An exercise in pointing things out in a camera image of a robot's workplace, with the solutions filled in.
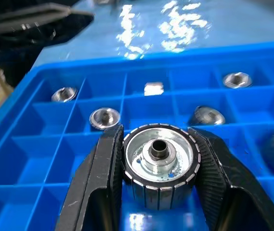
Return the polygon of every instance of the black rubber gripper pad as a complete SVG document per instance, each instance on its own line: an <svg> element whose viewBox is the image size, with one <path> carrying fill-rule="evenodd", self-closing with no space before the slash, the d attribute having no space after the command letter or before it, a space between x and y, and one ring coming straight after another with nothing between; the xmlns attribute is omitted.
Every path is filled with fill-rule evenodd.
<svg viewBox="0 0 274 231"><path fill-rule="evenodd" d="M253 174L230 153L220 137L196 128L189 128L188 133L200 148L201 166L195 185L209 229L237 231L237 227L243 227L248 221L247 211L253 213L253 208L242 212L232 204L238 201L240 207L247 199L263 221L260 230L274 231L274 203Z"/></svg>
<svg viewBox="0 0 274 231"><path fill-rule="evenodd" d="M56 231L117 231L122 195L123 126L105 130L76 171L56 224Z"/></svg>

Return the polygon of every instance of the tray compartment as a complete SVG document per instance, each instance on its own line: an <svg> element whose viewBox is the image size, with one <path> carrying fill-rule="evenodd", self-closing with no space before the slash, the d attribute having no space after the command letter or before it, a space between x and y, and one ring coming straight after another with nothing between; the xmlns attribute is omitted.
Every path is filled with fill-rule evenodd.
<svg viewBox="0 0 274 231"><path fill-rule="evenodd" d="M99 130L90 124L90 115L101 107L110 107L121 112L121 100L80 101L76 103L68 122L66 133L88 133Z"/></svg>
<svg viewBox="0 0 274 231"><path fill-rule="evenodd" d="M177 126L187 128L188 121L196 107L207 106L218 110L225 117L226 124L236 122L235 114L223 92L191 92L175 95L178 109Z"/></svg>
<svg viewBox="0 0 274 231"><path fill-rule="evenodd" d="M40 188L0 187L0 231L26 229Z"/></svg>
<svg viewBox="0 0 274 231"><path fill-rule="evenodd" d="M221 137L229 147L231 153L245 165L255 177L264 176L264 167L255 159L252 149L247 143L247 137L240 126L202 126L200 128Z"/></svg>
<svg viewBox="0 0 274 231"><path fill-rule="evenodd" d="M274 89L242 89L228 92L238 111L240 122L274 121Z"/></svg>
<svg viewBox="0 0 274 231"><path fill-rule="evenodd" d="M0 148L0 185L43 183L58 146L57 137L21 137Z"/></svg>
<svg viewBox="0 0 274 231"><path fill-rule="evenodd" d="M76 88L79 93L85 79L84 71L84 68L75 67L47 69L39 72L37 77L42 79L42 83L32 101L51 102L52 95L65 87Z"/></svg>
<svg viewBox="0 0 274 231"><path fill-rule="evenodd" d="M87 75L79 99L122 96L125 77L124 72Z"/></svg>
<svg viewBox="0 0 274 231"><path fill-rule="evenodd" d="M255 156L258 159L259 163L265 166L266 171L270 176L274 176L274 172L271 171L263 157L262 157L262 148L267 141L267 139L274 135L274 124L260 124L260 125L249 125L247 126L248 135L252 138L251 144L255 147Z"/></svg>
<svg viewBox="0 0 274 231"><path fill-rule="evenodd" d="M14 136L62 134L73 108L69 103L35 103L17 121Z"/></svg>
<svg viewBox="0 0 274 231"><path fill-rule="evenodd" d="M220 72L220 80L230 73L244 72L252 79L253 86L266 86L273 84L273 81L268 76L268 73L262 69L257 61L251 60L249 62L233 61L217 65Z"/></svg>
<svg viewBox="0 0 274 231"><path fill-rule="evenodd" d="M68 185L43 187L27 230L54 230L68 188Z"/></svg>
<svg viewBox="0 0 274 231"><path fill-rule="evenodd" d="M176 67L169 71L169 76L173 90L209 90L220 87L216 72L211 66Z"/></svg>
<svg viewBox="0 0 274 231"><path fill-rule="evenodd" d="M63 137L46 182L70 183L75 171L91 152L100 135L96 133Z"/></svg>
<svg viewBox="0 0 274 231"><path fill-rule="evenodd" d="M155 95L133 97L124 100L122 123L125 129L133 130L144 124L175 124L172 97Z"/></svg>
<svg viewBox="0 0 274 231"><path fill-rule="evenodd" d="M127 73L126 95L144 94L147 83L162 82L164 92L170 91L168 71L166 69L143 69Z"/></svg>

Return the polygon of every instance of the knurled metal ring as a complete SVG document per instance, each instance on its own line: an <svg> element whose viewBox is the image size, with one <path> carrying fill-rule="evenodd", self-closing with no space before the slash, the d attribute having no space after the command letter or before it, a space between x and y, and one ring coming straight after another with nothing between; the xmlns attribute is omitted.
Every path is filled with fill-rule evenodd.
<svg viewBox="0 0 274 231"><path fill-rule="evenodd" d="M159 133L160 137L158 138L154 135L155 129ZM145 142L144 137L146 137L146 135L143 135L142 137L140 134L149 130L151 133L148 133L148 141ZM178 144L172 141L174 135L178 135L181 139ZM133 139L143 140L144 145L140 147L139 150L135 150L138 149L137 147L130 148L129 145L131 145ZM186 143L184 149L186 151L191 151L189 154L191 155L190 160L187 162L188 166L184 167L186 169L179 169L183 167L183 165L172 162L174 159L171 156L171 153L166 155L163 153L156 154L154 152L155 156L160 156L161 161L164 161L171 156L169 162L166 160L167 164L170 163L170 165L166 167L168 174L165 174L164 168L156 169L156 173L158 173L157 176L162 176L161 180L159 180L159 177L155 177L155 173L149 174L148 172L150 168L145 164L142 164L142 161L145 163L147 162L140 159L140 156L146 155L146 158L148 158L147 154L149 153L149 155L151 155L151 148L153 149L153 143L157 140L165 141L168 144L168 148L170 148L169 152L172 152L172 149L175 148L177 161L181 163L185 163L186 160L180 159L180 152L182 152L182 150L179 148L179 144ZM165 147L165 144L162 144L159 151L164 152ZM134 129L124 138L122 162L124 168L124 180L131 197L146 208L163 210L177 207L187 199L187 196L191 193L196 174L200 168L201 154L195 139L186 131L168 124L149 124ZM136 164L140 164L141 167L133 168L133 165Z"/></svg>

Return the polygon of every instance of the metal flange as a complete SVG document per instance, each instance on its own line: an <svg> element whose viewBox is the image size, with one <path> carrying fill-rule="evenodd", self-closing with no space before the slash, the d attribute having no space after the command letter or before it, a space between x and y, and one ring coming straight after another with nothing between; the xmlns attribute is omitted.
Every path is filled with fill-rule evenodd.
<svg viewBox="0 0 274 231"><path fill-rule="evenodd" d="M105 130L119 123L120 114L113 108L102 107L92 112L89 120L94 128Z"/></svg>
<svg viewBox="0 0 274 231"><path fill-rule="evenodd" d="M75 99L77 91L78 90L76 88L61 88L52 95L51 101L63 103L71 101Z"/></svg>
<svg viewBox="0 0 274 231"><path fill-rule="evenodd" d="M186 200L201 162L199 147L186 131L143 125L124 138L123 149L124 180L136 202L162 210Z"/></svg>

